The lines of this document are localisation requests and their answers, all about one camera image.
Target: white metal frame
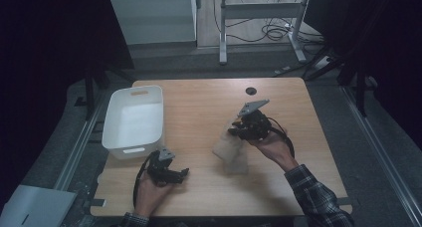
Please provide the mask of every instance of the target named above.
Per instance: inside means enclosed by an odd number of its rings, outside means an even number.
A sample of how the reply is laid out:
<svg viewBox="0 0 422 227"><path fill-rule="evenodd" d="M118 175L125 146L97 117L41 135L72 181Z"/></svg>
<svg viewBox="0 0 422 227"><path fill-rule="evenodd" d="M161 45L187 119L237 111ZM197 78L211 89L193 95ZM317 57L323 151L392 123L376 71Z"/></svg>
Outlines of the white metal frame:
<svg viewBox="0 0 422 227"><path fill-rule="evenodd" d="M220 32L220 65L227 64L226 20L230 19L266 19L297 18L293 32L289 32L289 40L300 63L307 61L298 41L298 33L304 19L308 0L301 3L269 3L269 4L226 4L221 0L221 32Z"/></svg>

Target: wooden table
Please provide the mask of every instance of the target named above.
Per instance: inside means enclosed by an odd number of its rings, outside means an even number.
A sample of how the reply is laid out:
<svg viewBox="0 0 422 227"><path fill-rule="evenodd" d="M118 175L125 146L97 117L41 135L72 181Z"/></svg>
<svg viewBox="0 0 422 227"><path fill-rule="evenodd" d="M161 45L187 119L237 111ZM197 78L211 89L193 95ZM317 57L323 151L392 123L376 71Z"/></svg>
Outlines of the wooden table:
<svg viewBox="0 0 422 227"><path fill-rule="evenodd" d="M247 175L229 175L211 150L226 122L246 102L269 99L260 108L286 127L299 163L337 197L347 197L317 114L302 79L220 79L138 81L137 86L163 89L165 143L176 157L172 170L189 167L155 211L155 216L275 216L303 215L283 171L254 146L248 145ZM253 96L245 90L253 87ZM95 216L121 216L133 210L132 189L144 157L117 160L108 156L95 199L104 207L91 207ZM348 212L351 206L342 206Z"/></svg>

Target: gray carpet floor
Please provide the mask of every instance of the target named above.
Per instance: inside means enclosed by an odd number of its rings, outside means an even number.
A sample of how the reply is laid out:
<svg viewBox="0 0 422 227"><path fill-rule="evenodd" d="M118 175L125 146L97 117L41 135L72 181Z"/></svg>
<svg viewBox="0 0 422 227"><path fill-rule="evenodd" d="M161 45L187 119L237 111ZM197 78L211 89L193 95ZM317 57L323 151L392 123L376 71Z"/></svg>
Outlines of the gray carpet floor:
<svg viewBox="0 0 422 227"><path fill-rule="evenodd" d="M318 47L310 48L310 53L316 52L317 49ZM292 48L283 44L229 47L226 66L218 64L218 50L212 48L196 49L191 45L173 44L133 46L130 51L135 70L126 72L139 80L268 78L287 69L291 72L279 77L300 77L304 72ZM413 226L357 124L344 94L336 84L338 72L339 70L333 70L315 81L307 82L307 88L348 196L352 200L352 217L355 224L363 227ZM111 80L110 88L105 91L96 90L96 94L105 94L106 102L113 91L131 85L111 72L107 72L107 76ZM53 188L55 185L85 124L86 108L75 106L77 99L85 96L84 84L80 81L69 87L68 103L63 117L22 184L45 188ZM366 92L365 101L368 120L400 175L420 203L420 149L388 115L371 92ZM105 115L106 109L101 110L98 123L90 135L69 186L68 191L78 193L78 197L62 226L109 226L118 223L120 218L98 218L89 213L90 200L96 190L97 175L104 167L107 157L107 151L101 145L102 121Z"/></svg>

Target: plaid shirt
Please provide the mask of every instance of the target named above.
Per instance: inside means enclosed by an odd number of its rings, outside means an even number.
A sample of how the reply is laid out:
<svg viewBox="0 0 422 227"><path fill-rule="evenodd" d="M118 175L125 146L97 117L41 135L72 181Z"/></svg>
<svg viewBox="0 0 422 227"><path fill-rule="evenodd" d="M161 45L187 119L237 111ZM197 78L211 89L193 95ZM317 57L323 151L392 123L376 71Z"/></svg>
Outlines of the plaid shirt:
<svg viewBox="0 0 422 227"><path fill-rule="evenodd" d="M285 174L296 199L312 226L343 227L353 226L351 216L338 208L335 194L317 181L306 166L300 165ZM145 227L148 219L126 213L120 227Z"/></svg>

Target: white plastic bin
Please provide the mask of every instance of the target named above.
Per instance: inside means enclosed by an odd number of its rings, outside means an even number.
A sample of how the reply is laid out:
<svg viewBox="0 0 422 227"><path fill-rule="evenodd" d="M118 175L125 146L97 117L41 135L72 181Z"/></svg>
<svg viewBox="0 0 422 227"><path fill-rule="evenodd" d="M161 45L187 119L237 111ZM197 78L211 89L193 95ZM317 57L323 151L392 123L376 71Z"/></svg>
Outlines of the white plastic bin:
<svg viewBox="0 0 422 227"><path fill-rule="evenodd" d="M103 146L118 159L149 155L164 146L160 86L118 90L105 115Z"/></svg>

